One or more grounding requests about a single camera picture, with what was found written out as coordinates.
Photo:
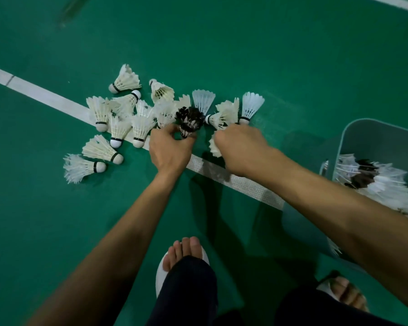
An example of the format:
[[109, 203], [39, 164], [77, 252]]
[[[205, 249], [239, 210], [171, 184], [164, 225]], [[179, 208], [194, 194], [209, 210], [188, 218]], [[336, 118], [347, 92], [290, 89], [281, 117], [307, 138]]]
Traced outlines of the person's left hand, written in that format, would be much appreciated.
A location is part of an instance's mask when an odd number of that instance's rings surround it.
[[180, 128], [176, 124], [167, 125], [161, 129], [153, 129], [149, 141], [149, 153], [152, 163], [160, 174], [172, 179], [178, 179], [188, 165], [192, 153], [176, 153], [174, 134]]

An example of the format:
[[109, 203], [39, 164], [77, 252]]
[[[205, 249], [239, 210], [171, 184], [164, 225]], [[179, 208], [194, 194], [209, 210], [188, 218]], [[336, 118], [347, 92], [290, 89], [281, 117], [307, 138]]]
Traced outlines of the person's right hand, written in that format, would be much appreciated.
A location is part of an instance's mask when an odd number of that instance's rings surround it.
[[247, 125], [244, 142], [217, 146], [225, 168], [233, 175], [259, 180], [271, 173], [271, 167], [285, 159], [283, 153], [268, 145], [260, 130]]

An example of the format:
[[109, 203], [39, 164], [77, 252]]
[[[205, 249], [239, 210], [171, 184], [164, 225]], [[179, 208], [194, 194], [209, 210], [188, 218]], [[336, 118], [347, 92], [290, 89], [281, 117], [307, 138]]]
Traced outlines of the white feather shuttlecock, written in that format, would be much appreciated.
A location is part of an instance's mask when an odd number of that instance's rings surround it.
[[222, 154], [221, 154], [220, 150], [218, 149], [218, 147], [216, 146], [214, 138], [215, 138], [215, 133], [211, 136], [211, 138], [209, 140], [210, 153], [212, 154], [213, 157], [220, 158], [222, 156]]

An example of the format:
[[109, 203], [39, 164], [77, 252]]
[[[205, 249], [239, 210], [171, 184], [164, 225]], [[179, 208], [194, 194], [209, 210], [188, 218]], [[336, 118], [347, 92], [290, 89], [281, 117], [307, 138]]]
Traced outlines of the black feather shuttlecock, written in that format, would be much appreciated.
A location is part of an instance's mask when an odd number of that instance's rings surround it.
[[181, 138], [186, 139], [202, 127], [205, 115], [196, 107], [181, 107], [177, 110], [175, 119], [179, 124]]

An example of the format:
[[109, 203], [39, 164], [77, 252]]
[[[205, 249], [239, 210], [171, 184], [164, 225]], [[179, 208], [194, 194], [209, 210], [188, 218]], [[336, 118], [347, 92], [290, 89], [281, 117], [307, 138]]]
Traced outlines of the person's right forearm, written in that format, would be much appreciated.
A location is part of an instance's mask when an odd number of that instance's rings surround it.
[[408, 306], [408, 218], [256, 146], [261, 183], [315, 224], [361, 268]]

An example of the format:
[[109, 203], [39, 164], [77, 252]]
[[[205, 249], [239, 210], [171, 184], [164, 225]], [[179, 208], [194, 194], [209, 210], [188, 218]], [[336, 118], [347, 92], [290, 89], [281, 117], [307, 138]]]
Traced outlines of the person's left forearm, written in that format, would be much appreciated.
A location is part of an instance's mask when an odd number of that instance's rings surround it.
[[113, 326], [182, 170], [160, 168], [133, 205], [26, 326]]

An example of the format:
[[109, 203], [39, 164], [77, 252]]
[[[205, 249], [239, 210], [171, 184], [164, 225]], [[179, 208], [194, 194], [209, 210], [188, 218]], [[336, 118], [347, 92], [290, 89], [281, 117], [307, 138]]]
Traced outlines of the pile of white shuttlecocks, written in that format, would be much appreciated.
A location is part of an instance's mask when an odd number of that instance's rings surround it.
[[216, 105], [216, 113], [208, 114], [216, 97], [211, 91], [196, 89], [191, 97], [183, 94], [175, 100], [173, 88], [164, 83], [151, 79], [149, 87], [153, 106], [142, 99], [139, 76], [128, 64], [124, 64], [116, 79], [109, 85], [109, 91], [113, 94], [130, 91], [129, 94], [113, 99], [97, 96], [86, 99], [96, 130], [109, 131], [110, 139], [95, 135], [82, 147], [81, 154], [68, 154], [64, 157], [64, 177], [68, 183], [78, 184], [84, 177], [103, 173], [107, 169], [106, 162], [122, 164], [124, 157], [118, 149], [128, 135], [135, 148], [143, 148], [153, 129], [161, 129], [170, 124], [179, 125], [175, 114], [181, 107], [198, 108], [205, 115], [203, 125], [210, 125], [219, 131], [234, 123], [248, 125], [265, 102], [263, 96], [247, 92], [242, 100], [226, 100]]

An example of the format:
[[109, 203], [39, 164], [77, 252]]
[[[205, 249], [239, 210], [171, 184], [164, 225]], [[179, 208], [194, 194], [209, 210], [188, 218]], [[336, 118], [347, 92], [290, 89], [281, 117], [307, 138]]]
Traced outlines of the person's left foot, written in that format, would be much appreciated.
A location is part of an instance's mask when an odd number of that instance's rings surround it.
[[168, 248], [167, 254], [162, 260], [162, 268], [169, 272], [174, 265], [186, 256], [203, 259], [203, 251], [200, 240], [196, 236], [184, 237], [181, 241], [176, 240]]

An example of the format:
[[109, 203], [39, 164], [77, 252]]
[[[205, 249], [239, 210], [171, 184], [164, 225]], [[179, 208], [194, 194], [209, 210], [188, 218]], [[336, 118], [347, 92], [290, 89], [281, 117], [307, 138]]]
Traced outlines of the person's foot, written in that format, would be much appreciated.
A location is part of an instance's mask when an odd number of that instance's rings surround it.
[[339, 302], [367, 313], [370, 312], [366, 297], [348, 279], [342, 276], [330, 279], [330, 289]]
[[203, 251], [200, 240], [196, 236], [184, 237], [181, 241], [176, 240], [168, 248], [167, 254], [162, 260], [162, 268], [169, 272], [174, 265], [186, 256], [203, 259]]

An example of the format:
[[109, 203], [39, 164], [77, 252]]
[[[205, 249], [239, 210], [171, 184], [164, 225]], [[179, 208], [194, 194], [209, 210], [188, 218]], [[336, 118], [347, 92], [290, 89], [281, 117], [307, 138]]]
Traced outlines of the white slipper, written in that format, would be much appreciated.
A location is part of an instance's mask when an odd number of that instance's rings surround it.
[[[325, 276], [322, 280], [320, 280], [318, 282], [318, 285], [316, 287], [316, 290], [322, 291], [326, 294], [328, 294], [329, 296], [331, 296], [333, 299], [335, 299], [336, 301], [341, 301], [341, 295], [344, 292], [344, 290], [346, 289], [342, 282], [336, 280], [336, 278], [340, 277], [341, 274], [339, 271], [337, 270], [332, 270], [327, 276]], [[335, 292], [333, 291], [333, 287], [332, 284], [335, 283], [338, 286], [343, 288], [343, 291], [340, 293], [340, 296], [337, 296], [335, 294]]]
[[[201, 246], [201, 250], [202, 250], [202, 255], [203, 255], [203, 261], [205, 261], [208, 265], [210, 265], [209, 263], [209, 258], [207, 256], [207, 252], [205, 251], [204, 247]], [[168, 255], [168, 252], [166, 252], [166, 254], [164, 255], [164, 257], [161, 259], [159, 265], [158, 265], [158, 269], [156, 272], [156, 281], [155, 281], [155, 289], [156, 289], [156, 297], [158, 298], [160, 291], [162, 289], [163, 283], [168, 275], [168, 272], [166, 272], [163, 269], [163, 261], [164, 258]]]

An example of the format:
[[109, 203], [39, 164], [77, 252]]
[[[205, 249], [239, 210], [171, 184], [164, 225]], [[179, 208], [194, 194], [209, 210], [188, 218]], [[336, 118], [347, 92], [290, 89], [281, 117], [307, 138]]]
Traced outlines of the dark feather shuttlecock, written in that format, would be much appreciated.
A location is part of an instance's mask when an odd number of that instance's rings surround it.
[[367, 188], [373, 183], [375, 176], [379, 174], [379, 167], [368, 159], [356, 159], [358, 163], [358, 172], [349, 176], [349, 181], [343, 185], [351, 189]]

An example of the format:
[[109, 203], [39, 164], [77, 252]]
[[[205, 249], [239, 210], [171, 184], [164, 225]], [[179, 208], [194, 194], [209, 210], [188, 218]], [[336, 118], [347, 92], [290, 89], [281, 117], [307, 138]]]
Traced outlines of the grey plastic bin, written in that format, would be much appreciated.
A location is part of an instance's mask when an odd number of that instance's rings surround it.
[[[349, 123], [342, 134], [328, 140], [310, 139], [292, 144], [285, 153], [301, 166], [333, 181], [334, 168], [340, 154], [379, 163], [392, 163], [408, 172], [408, 129], [374, 119]], [[408, 173], [405, 176], [408, 185]]]

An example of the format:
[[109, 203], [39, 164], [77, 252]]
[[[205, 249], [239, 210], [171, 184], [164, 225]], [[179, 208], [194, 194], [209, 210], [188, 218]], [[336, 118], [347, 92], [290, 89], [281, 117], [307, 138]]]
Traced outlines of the black trousers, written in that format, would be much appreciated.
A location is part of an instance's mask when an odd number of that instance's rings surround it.
[[[291, 291], [273, 326], [403, 326], [338, 302], [311, 285]], [[167, 274], [146, 326], [245, 326], [238, 312], [217, 317], [216, 274], [204, 260], [186, 256]]]

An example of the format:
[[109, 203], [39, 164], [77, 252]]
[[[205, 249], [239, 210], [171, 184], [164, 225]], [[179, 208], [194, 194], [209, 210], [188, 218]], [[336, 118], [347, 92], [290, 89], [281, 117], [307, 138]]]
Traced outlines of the heap of white shuttlecocks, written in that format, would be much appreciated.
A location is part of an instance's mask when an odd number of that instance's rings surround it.
[[[341, 185], [349, 181], [349, 176], [358, 172], [356, 159], [354, 154], [340, 154], [334, 168], [333, 181]], [[379, 167], [379, 174], [367, 188], [355, 191], [408, 217], [408, 185], [405, 181], [408, 172], [395, 168], [392, 163], [371, 162]]]

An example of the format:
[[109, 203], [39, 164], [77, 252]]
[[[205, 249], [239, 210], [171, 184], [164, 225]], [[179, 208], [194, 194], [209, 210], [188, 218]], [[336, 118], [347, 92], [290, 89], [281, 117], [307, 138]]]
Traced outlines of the person's right foot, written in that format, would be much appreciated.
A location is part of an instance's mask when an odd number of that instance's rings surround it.
[[348, 279], [342, 276], [330, 279], [330, 289], [339, 302], [367, 313], [370, 312], [366, 297]]

